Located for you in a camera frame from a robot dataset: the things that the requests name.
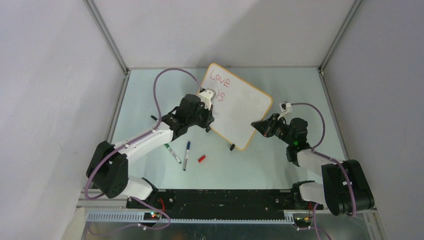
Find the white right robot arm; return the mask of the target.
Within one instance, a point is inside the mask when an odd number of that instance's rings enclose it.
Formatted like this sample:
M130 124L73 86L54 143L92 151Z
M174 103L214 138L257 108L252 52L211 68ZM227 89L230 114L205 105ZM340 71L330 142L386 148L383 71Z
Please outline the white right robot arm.
M375 206L375 199L361 164L350 159L338 161L313 149L307 140L308 122L293 118L286 122L278 113L251 123L265 138L277 137L286 147L288 162L306 168L322 178L321 183L309 180L295 184L291 204L304 209L310 202L318 203L333 215L354 216Z

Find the green whiteboard marker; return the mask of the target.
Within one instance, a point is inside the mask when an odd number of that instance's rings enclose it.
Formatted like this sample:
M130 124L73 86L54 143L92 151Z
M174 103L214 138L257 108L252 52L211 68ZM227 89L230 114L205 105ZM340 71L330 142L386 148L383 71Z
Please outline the green whiteboard marker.
M165 147L167 148L167 150L170 152L170 154L172 155L172 157L179 163L182 164L181 159L177 156L177 154L175 153L175 151L170 147L169 144L165 144Z

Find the red marker cap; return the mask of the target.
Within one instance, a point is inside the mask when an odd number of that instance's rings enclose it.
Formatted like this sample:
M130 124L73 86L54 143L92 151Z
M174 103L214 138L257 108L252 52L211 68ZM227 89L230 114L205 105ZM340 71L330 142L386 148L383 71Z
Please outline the red marker cap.
M201 156L197 161L201 163L206 158L206 155Z

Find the blue whiteboard marker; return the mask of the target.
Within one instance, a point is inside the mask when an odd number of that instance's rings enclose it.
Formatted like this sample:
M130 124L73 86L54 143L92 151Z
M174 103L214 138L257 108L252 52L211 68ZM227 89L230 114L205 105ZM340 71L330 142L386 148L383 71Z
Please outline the blue whiteboard marker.
M187 169L190 148L191 148L191 141L188 141L187 145L186 145L185 155L184 155L183 171L186 171L186 169Z

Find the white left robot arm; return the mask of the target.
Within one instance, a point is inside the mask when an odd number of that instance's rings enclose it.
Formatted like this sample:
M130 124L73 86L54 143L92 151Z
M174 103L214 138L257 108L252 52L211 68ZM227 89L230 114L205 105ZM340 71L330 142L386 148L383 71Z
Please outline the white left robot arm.
M205 88L197 95L186 94L171 112L159 116L146 133L116 144L106 140L99 143L86 171L87 184L94 184L109 199L125 195L138 199L145 208L156 206L156 187L145 178L130 176L131 164L186 134L190 127L198 126L209 132L214 121L215 95L213 90Z

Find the orange framed whiteboard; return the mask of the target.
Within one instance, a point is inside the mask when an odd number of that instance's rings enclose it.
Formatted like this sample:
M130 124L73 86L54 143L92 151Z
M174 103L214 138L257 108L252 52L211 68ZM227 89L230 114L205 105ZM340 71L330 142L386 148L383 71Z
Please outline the orange framed whiteboard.
M216 93L211 129L235 149L245 150L256 132L251 123L263 120L272 97L216 63L208 66L201 85Z

